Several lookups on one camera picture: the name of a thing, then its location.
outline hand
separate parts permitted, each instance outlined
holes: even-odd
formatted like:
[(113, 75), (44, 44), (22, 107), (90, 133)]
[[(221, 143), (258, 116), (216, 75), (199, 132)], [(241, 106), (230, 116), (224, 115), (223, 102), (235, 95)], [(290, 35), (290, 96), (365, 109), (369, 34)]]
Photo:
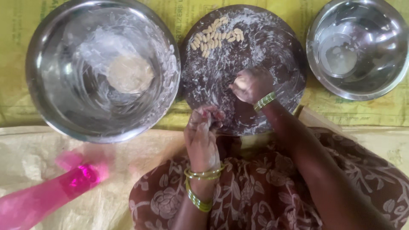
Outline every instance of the hand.
[(240, 100), (254, 105), (274, 91), (273, 84), (274, 78), (266, 68), (254, 67), (238, 72), (229, 88)]
[(224, 113), (215, 106), (202, 106), (191, 114), (184, 139), (193, 172), (220, 168), (215, 133), (224, 118)]

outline floral print fabric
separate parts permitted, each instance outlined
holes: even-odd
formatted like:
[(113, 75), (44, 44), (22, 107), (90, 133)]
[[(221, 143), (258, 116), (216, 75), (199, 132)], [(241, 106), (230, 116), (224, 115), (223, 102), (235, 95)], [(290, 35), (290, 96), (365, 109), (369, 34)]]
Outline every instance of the floral print fabric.
[[(395, 228), (409, 216), (409, 180), (391, 163), (327, 129), (311, 130), (352, 184)], [(270, 143), (253, 160), (226, 158), (209, 212), (210, 230), (313, 230), (322, 221), (308, 188), (285, 150)], [(144, 175), (133, 187), (129, 208), (136, 230), (172, 226), (185, 193), (188, 158), (176, 157)]]

